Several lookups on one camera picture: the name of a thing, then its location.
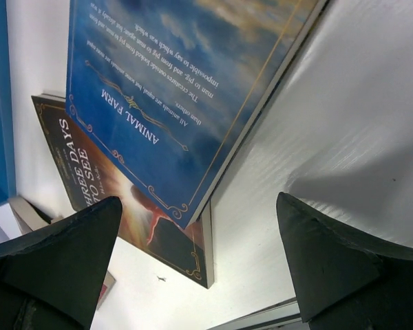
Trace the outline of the blue Animal Farm book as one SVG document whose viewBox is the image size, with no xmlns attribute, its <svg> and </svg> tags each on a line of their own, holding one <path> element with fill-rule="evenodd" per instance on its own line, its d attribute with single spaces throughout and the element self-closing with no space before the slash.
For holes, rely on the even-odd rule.
<svg viewBox="0 0 413 330">
<path fill-rule="evenodd" d="M 72 1 L 66 111 L 145 196 L 193 223 L 323 1 Z"/>
</svg>

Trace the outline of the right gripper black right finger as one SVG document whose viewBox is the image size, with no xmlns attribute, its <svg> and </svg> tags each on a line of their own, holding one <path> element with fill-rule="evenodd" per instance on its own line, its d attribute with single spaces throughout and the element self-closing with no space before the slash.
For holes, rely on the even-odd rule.
<svg viewBox="0 0 413 330">
<path fill-rule="evenodd" d="M 311 329 L 413 329 L 413 248 L 284 192 L 276 208 L 303 322 Z"/>
</svg>

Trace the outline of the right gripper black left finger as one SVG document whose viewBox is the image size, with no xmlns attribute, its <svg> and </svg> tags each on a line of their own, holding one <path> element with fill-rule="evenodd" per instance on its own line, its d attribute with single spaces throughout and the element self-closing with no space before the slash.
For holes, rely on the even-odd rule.
<svg viewBox="0 0 413 330">
<path fill-rule="evenodd" d="M 107 197 L 0 243 L 0 329 L 89 329 L 122 212 Z"/>
</svg>

